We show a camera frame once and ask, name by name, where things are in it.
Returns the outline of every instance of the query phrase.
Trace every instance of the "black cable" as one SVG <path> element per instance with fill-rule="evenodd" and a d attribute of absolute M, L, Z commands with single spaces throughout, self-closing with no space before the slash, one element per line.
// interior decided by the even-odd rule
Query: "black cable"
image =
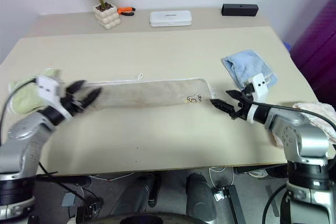
<path fill-rule="evenodd" d="M 17 87 L 15 90 L 13 90 L 10 95 L 8 96 L 3 108 L 2 108 L 2 113 L 1 113 L 1 118 L 0 118 L 0 146 L 1 146 L 1 132 L 2 132 L 2 124 L 3 124 L 3 121 L 4 121 L 4 117 L 5 117 L 5 113 L 6 113 L 6 109 L 7 109 L 7 106 L 9 104 L 9 102 L 11 101 L 13 95 L 15 95 L 15 93 L 20 90 L 21 88 L 23 88 L 25 85 L 28 85 L 30 83 L 35 83 L 36 82 L 36 78 L 34 79 L 31 79 L 29 81 L 26 81 L 25 83 L 21 84 L 19 87 Z"/>
<path fill-rule="evenodd" d="M 330 124 L 330 126 L 336 132 L 336 125 L 331 120 L 329 120 L 328 118 L 326 118 L 323 115 L 320 115 L 320 114 L 315 113 L 315 112 L 311 112 L 309 110 L 296 109 L 296 108 L 291 108 L 291 107 L 286 107 L 286 106 L 280 106 L 280 105 L 273 105 L 273 104 L 268 104 L 268 103 L 254 102 L 251 99 L 249 99 L 248 96 L 244 92 L 242 92 L 241 94 L 242 94 L 243 99 L 246 102 L 250 103 L 250 104 L 254 104 L 254 105 L 258 105 L 258 106 L 264 106 L 264 107 L 269 107 L 269 108 L 274 108 L 274 109 L 296 111 L 296 112 L 306 113 L 306 114 L 310 114 L 310 115 L 316 116 L 317 118 L 320 118 L 320 119 L 326 121 L 328 124 Z M 334 156 L 334 158 L 331 161 L 329 161 L 328 170 L 330 170 L 335 164 L 336 164 L 336 155 Z"/>
<path fill-rule="evenodd" d="M 48 175 L 47 174 L 37 174 L 36 177 L 43 178 L 43 177 L 48 177 Z"/>
<path fill-rule="evenodd" d="M 97 197 L 97 195 L 95 195 L 93 192 L 91 192 L 89 189 L 86 189 L 86 188 L 84 188 L 84 187 L 82 187 L 82 189 L 84 190 L 84 191 L 87 191 L 88 193 L 91 193 L 93 196 L 94 196 L 94 198 L 96 198 L 96 200 L 98 200 L 98 197 Z"/>
<path fill-rule="evenodd" d="M 266 214 L 267 214 L 267 210 L 268 210 L 268 208 L 269 208 L 269 205 L 271 205 L 271 203 L 272 203 L 272 200 L 275 198 L 275 196 L 277 196 L 277 194 L 279 193 L 279 192 L 281 192 L 281 190 L 283 190 L 283 189 L 285 189 L 285 187 L 286 187 L 286 184 L 284 184 L 284 185 L 282 185 L 282 186 L 280 186 L 270 197 L 269 197 L 269 199 L 268 199 L 268 201 L 267 201 L 267 203 L 266 203 L 266 205 L 265 205 L 265 208 L 264 208 L 264 212 L 262 213 L 262 221 L 261 221 L 261 224 L 265 224 L 266 223 Z"/>
<path fill-rule="evenodd" d="M 70 207 L 68 207 L 68 216 L 69 216 L 69 219 L 71 219 L 71 215 L 70 215 Z"/>
<path fill-rule="evenodd" d="M 86 205 L 87 207 L 87 211 L 88 213 L 90 212 L 89 211 L 89 208 L 90 208 L 90 205 L 89 203 L 82 197 L 80 196 L 78 193 L 76 193 L 74 190 L 72 190 L 71 188 L 67 187 L 66 185 L 62 184 L 61 182 L 57 181 L 54 179 L 54 177 L 47 172 L 47 170 L 43 167 L 43 165 L 41 164 L 41 162 L 38 162 L 38 165 L 41 167 L 41 169 L 43 170 L 43 172 L 54 182 L 56 183 L 57 185 L 59 185 L 60 187 L 64 188 L 65 190 L 73 193 L 77 198 L 79 198 L 81 201 L 83 201 L 83 203 Z"/>

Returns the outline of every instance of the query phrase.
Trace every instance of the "black bracket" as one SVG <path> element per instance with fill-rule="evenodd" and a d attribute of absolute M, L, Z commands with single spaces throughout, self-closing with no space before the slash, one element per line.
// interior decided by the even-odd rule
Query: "black bracket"
<path fill-rule="evenodd" d="M 76 212 L 76 223 L 84 223 L 97 219 L 102 205 L 102 201 L 98 199 L 89 206 L 89 212 L 87 211 L 86 206 L 78 207 Z"/>
<path fill-rule="evenodd" d="M 241 208 L 235 185 L 222 187 L 224 197 L 229 200 L 233 220 L 235 224 L 246 224 L 243 209 Z"/>

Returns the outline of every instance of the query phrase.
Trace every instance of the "towel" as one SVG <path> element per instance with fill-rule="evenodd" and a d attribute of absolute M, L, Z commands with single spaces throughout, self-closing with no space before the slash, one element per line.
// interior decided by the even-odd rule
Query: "towel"
<path fill-rule="evenodd" d="M 245 50 L 222 59 L 222 62 L 238 85 L 240 90 L 245 87 L 245 82 L 259 73 L 264 75 L 267 87 L 270 88 L 277 82 L 276 75 L 264 61 L 264 59 L 253 50 Z"/>
<path fill-rule="evenodd" d="M 292 107 L 297 108 L 297 109 L 308 110 L 308 111 L 311 111 L 311 112 L 318 113 L 319 115 L 323 115 L 324 117 L 328 118 L 329 120 L 331 120 L 333 123 L 336 124 L 335 109 L 329 104 L 321 103 L 321 102 L 316 102 L 316 103 L 299 102 L 299 103 L 295 103 Z M 329 123 L 327 123 L 323 119 L 317 118 L 316 116 L 313 116 L 313 115 L 310 115 L 310 114 L 305 114 L 305 113 L 302 113 L 302 114 L 305 115 L 309 119 L 309 121 L 312 125 L 320 128 L 321 130 L 324 131 L 324 133 L 328 137 L 329 142 L 331 144 L 336 144 L 336 132 L 330 126 Z M 283 148 L 283 144 L 282 144 L 281 139 L 278 138 L 275 135 L 273 135 L 273 136 L 275 138 L 276 146 L 279 147 L 279 148 Z"/>
<path fill-rule="evenodd" d="M 203 78 L 89 82 L 76 93 L 76 98 L 81 100 L 88 93 L 88 89 L 93 87 L 102 87 L 99 97 L 91 106 L 97 110 L 112 106 L 146 107 L 190 103 L 202 105 L 214 98 L 208 81 Z"/>
<path fill-rule="evenodd" d="M 53 68 L 47 68 L 41 73 L 33 74 L 31 76 L 27 76 L 20 81 L 11 82 L 9 84 L 9 91 L 15 90 L 19 85 L 23 84 L 24 82 L 35 78 L 37 76 L 51 76 L 57 77 L 59 71 Z M 12 98 L 9 104 L 9 110 L 16 114 L 27 114 L 30 111 L 44 106 L 44 101 L 40 98 L 37 94 L 37 87 L 34 83 L 30 83 L 27 86 L 20 89 Z"/>

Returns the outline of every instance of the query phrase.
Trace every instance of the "purple curtain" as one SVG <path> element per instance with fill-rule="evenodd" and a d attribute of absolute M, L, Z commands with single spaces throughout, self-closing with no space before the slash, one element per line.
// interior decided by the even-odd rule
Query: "purple curtain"
<path fill-rule="evenodd" d="M 319 101 L 336 108 L 336 0 L 327 3 L 290 54 Z"/>

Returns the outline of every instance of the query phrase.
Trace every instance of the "white bumpy plant pot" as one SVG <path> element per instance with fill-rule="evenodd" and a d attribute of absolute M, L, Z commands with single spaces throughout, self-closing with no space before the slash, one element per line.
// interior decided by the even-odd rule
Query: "white bumpy plant pot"
<path fill-rule="evenodd" d="M 94 6 L 93 12 L 95 13 L 98 23 L 105 29 L 111 29 L 121 23 L 121 19 L 119 18 L 119 14 L 115 6 L 103 12 L 99 11 L 96 6 Z"/>

